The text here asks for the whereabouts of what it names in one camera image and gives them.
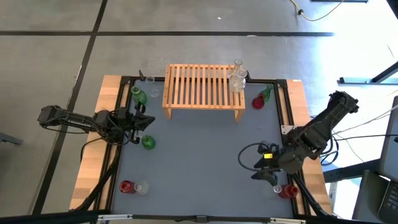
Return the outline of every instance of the black floor line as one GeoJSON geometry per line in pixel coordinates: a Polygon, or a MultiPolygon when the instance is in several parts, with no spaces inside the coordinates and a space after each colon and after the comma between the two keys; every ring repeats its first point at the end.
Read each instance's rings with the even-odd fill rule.
{"type": "Polygon", "coordinates": [[[333,32],[99,31],[98,36],[333,37],[333,32]]]}
{"type": "MultiPolygon", "coordinates": [[[[76,78],[75,85],[73,86],[72,93],[71,93],[69,101],[68,101],[68,106],[67,106],[68,111],[73,111],[73,109],[75,108],[76,100],[77,100],[77,97],[78,97],[79,91],[80,91],[80,87],[81,87],[81,84],[83,83],[87,65],[90,60],[91,53],[93,51],[93,47],[94,47],[94,43],[95,43],[95,39],[96,39],[96,33],[98,32],[98,29],[100,28],[100,24],[101,24],[107,3],[108,3],[108,0],[103,0],[101,3],[101,7],[99,9],[95,25],[94,25],[93,31],[91,33],[91,37],[88,41],[86,52],[83,56],[83,61],[81,62],[81,67],[80,67],[78,76],[76,78]]],[[[61,130],[66,131],[67,127],[62,126],[61,130]]],[[[42,181],[42,185],[40,186],[40,190],[37,195],[35,205],[33,207],[33,211],[32,211],[33,215],[38,215],[38,214],[42,213],[43,206],[45,203],[45,198],[47,197],[47,193],[50,188],[51,180],[54,175],[55,168],[57,166],[57,162],[58,162],[58,159],[61,154],[61,149],[62,149],[63,142],[65,140],[65,136],[66,136],[66,133],[58,133],[57,137],[55,138],[55,143],[53,144],[50,162],[49,162],[49,165],[45,172],[45,175],[44,175],[44,178],[42,181]]]]}
{"type": "Polygon", "coordinates": [[[333,37],[334,32],[248,32],[248,31],[29,31],[3,30],[0,36],[222,36],[222,37],[333,37]]]}
{"type": "Polygon", "coordinates": [[[33,30],[3,30],[2,35],[22,35],[22,36],[89,36],[92,31],[33,31],[33,30]]]}

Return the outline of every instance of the green cup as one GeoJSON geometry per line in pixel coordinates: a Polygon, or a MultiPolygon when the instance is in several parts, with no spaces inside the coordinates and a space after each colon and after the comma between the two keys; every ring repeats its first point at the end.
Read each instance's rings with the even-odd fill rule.
{"type": "Polygon", "coordinates": [[[156,145],[155,139],[149,135],[145,135],[144,137],[142,137],[141,142],[142,142],[142,145],[144,146],[144,148],[146,148],[148,150],[155,148],[155,145],[156,145]]]}

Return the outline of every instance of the red glass cup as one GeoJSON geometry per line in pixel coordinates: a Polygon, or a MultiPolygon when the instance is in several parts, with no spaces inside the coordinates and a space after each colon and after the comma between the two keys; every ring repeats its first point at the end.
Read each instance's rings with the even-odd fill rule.
{"type": "Polygon", "coordinates": [[[260,93],[255,99],[253,99],[253,101],[251,102],[251,104],[253,105],[254,109],[261,109],[262,107],[264,107],[265,105],[265,96],[260,93]]]}
{"type": "Polygon", "coordinates": [[[282,191],[278,194],[281,198],[294,198],[299,193],[299,188],[292,184],[282,186],[282,191]]]}
{"type": "Polygon", "coordinates": [[[134,194],[136,193],[136,190],[134,189],[134,182],[124,180],[120,183],[119,185],[119,190],[122,193],[127,193],[127,194],[134,194]]]}

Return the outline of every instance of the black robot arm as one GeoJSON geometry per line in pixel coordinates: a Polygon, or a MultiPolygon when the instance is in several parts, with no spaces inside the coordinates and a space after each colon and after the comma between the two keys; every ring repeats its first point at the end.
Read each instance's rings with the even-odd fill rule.
{"type": "Polygon", "coordinates": [[[254,165],[257,170],[254,170],[256,173],[251,178],[266,180],[272,186],[275,186],[278,184],[275,173],[284,170],[292,175],[302,195],[308,200],[315,213],[319,216],[328,216],[329,214],[312,197],[304,182],[297,175],[297,171],[302,168],[306,157],[315,160],[325,150],[332,137],[331,130],[348,113],[358,111],[357,102],[358,100],[355,100],[349,94],[336,91],[330,95],[328,106],[324,111],[305,126],[296,127],[284,136],[283,148],[267,141],[251,144],[258,145],[257,151],[262,155],[261,159],[254,165]]]}
{"type": "Polygon", "coordinates": [[[101,110],[93,117],[89,117],[69,112],[59,106],[46,106],[42,108],[37,121],[43,128],[63,124],[80,128],[87,133],[95,131],[111,144],[120,143],[126,135],[125,132],[128,132],[128,140],[138,144],[137,132],[145,130],[155,118],[144,115],[146,108],[141,103],[138,103],[135,109],[136,114],[132,114],[128,112],[127,108],[122,107],[114,111],[101,110]]]}

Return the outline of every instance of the green glass bottle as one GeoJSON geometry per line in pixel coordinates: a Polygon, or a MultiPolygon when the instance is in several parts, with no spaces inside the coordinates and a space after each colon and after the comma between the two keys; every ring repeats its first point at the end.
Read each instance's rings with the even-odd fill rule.
{"type": "Polygon", "coordinates": [[[139,86],[131,87],[132,98],[134,102],[141,102],[143,105],[147,103],[147,95],[141,90],[139,86]]]}
{"type": "Polygon", "coordinates": [[[145,135],[144,137],[142,137],[141,142],[146,149],[153,149],[156,145],[155,139],[149,135],[145,135]]]}
{"type": "Polygon", "coordinates": [[[271,96],[271,90],[274,89],[274,86],[272,84],[268,84],[267,88],[265,90],[262,90],[260,94],[264,95],[264,101],[268,102],[269,97],[271,96]]]}

